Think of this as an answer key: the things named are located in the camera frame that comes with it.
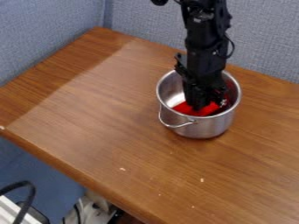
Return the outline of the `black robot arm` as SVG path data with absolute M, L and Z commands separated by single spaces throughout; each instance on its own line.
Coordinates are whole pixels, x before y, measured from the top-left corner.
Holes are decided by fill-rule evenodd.
M 221 104 L 227 85 L 221 72 L 235 51 L 227 30 L 231 27 L 227 0 L 173 0 L 181 8 L 185 54 L 175 55 L 187 105 L 200 110 Z

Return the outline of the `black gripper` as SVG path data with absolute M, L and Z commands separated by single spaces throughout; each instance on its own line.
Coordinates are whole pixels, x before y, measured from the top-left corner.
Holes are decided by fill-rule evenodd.
M 181 76 L 185 101 L 199 111 L 212 102 L 223 108 L 228 105 L 228 88 L 221 78 L 228 59 L 228 48 L 216 46 L 189 49 L 176 53 L 175 71 Z

